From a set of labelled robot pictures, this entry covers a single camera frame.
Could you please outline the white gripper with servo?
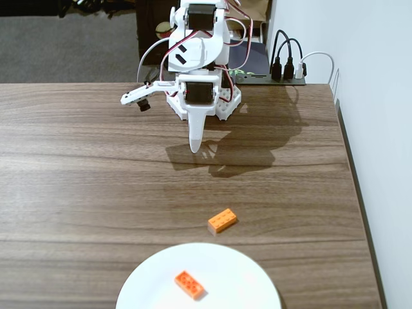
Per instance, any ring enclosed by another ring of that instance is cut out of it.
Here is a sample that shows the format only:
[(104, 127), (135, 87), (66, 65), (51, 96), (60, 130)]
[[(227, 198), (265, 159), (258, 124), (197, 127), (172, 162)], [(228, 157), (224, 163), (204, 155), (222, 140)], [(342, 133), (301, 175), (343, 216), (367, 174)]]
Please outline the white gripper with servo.
[(177, 106), (188, 114), (189, 145), (192, 153), (200, 149), (206, 115), (216, 114), (221, 77), (219, 75), (179, 74), (175, 97)]

